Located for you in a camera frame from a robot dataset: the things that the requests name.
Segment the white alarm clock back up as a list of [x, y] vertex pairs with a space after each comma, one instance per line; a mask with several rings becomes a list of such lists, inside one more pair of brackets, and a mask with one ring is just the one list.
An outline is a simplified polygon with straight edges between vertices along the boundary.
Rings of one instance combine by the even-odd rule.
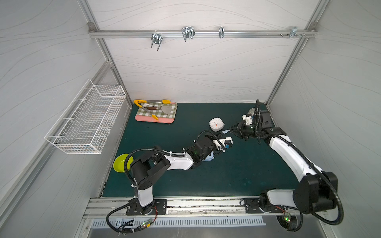
[[221, 118], [214, 118], [209, 121], [209, 126], [213, 132], [221, 131], [224, 128], [224, 122]]

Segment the blue white alarm clock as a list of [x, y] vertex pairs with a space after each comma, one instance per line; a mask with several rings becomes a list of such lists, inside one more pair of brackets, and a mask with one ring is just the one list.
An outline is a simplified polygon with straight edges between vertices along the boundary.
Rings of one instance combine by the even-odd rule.
[[209, 161], [212, 161], [213, 159], [214, 159], [214, 153], [211, 152], [203, 161], [209, 162]]

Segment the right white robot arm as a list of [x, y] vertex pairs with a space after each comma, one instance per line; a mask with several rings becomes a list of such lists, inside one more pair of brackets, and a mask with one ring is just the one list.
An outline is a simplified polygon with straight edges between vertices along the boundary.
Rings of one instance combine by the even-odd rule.
[[262, 195], [262, 203], [267, 206], [282, 205], [292, 207], [303, 214], [317, 215], [318, 212], [338, 209], [343, 216], [343, 205], [338, 196], [338, 178], [332, 172], [325, 172], [311, 162], [296, 146], [287, 133], [279, 128], [259, 128], [247, 125], [245, 121], [232, 128], [238, 137], [256, 137], [265, 140], [289, 166], [298, 180], [296, 189], [270, 189]]

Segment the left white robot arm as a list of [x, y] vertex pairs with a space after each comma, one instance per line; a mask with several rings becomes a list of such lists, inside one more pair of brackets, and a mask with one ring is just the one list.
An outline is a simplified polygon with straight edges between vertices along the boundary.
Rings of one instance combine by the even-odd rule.
[[153, 204], [153, 186], [168, 170], [190, 170], [198, 167], [216, 148], [209, 137], [204, 137], [184, 153], [172, 153], [159, 146], [148, 148], [130, 165], [133, 187], [139, 205], [143, 208]]

